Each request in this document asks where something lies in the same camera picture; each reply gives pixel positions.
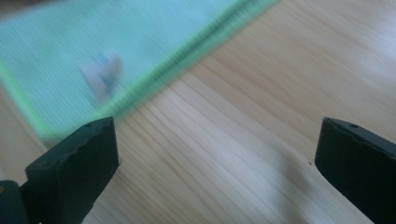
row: green towel edge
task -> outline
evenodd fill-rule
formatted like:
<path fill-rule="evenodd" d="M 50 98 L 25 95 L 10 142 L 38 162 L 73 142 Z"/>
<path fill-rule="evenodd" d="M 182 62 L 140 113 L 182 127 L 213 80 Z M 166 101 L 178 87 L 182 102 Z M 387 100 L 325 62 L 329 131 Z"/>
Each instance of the green towel edge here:
<path fill-rule="evenodd" d="M 131 84 L 123 95 L 115 97 L 102 108 L 98 109 L 92 119 L 109 116 L 122 117 L 129 109 L 136 108 L 147 100 L 155 91 L 160 90 L 182 71 L 203 58 L 208 52 L 236 33 L 243 25 L 253 20 L 257 15 L 268 9 L 277 0 L 236 0 L 225 8 L 203 31 L 186 41 L 178 50 L 163 62 L 143 75 L 140 80 Z M 42 141 L 61 140 L 77 127 L 61 132 L 52 130 L 38 115 L 33 105 L 28 101 L 24 91 L 13 78 L 6 64 L 0 60 L 0 76 L 5 89 L 17 108 L 25 116 L 36 135 Z"/>

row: microfiber cloth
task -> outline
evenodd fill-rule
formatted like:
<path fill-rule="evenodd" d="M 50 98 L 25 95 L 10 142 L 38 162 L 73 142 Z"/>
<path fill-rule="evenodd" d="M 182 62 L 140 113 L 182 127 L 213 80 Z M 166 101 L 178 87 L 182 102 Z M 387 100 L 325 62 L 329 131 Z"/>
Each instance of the microfiber cloth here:
<path fill-rule="evenodd" d="M 43 141 L 120 116 L 275 0 L 66 0 L 0 21 L 0 80 Z M 98 105 L 79 66 L 122 58 L 121 91 Z"/>

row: wood grain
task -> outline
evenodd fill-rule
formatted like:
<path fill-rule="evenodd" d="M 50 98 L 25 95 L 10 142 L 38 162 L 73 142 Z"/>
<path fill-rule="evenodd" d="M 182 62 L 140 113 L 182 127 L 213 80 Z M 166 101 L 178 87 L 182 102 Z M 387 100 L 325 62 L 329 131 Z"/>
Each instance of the wood grain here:
<path fill-rule="evenodd" d="M 283 0 L 117 125 L 85 223 L 371 223 L 313 164 L 324 116 L 396 142 L 396 2 Z M 45 148 L 2 91 L 0 177 Z"/>

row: wooden floor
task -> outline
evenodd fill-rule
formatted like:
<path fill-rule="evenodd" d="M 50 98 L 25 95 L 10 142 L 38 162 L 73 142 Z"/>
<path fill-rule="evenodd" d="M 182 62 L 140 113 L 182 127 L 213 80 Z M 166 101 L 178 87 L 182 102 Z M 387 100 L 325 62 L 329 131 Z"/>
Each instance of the wooden floor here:
<path fill-rule="evenodd" d="M 371 223 L 318 172 L 324 116 L 396 142 L 396 2 L 283 0 L 117 126 L 85 223 Z M 2 91 L 0 177 L 45 148 Z"/>

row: green towel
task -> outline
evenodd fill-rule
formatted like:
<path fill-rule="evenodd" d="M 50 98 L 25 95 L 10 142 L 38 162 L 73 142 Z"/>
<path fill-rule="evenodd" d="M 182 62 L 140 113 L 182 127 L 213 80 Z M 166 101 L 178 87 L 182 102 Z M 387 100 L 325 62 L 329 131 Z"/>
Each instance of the green towel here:
<path fill-rule="evenodd" d="M 0 80 L 44 141 L 119 116 L 275 0 L 67 0 L 0 21 Z M 98 106 L 79 66 L 108 50 L 123 91 Z"/>

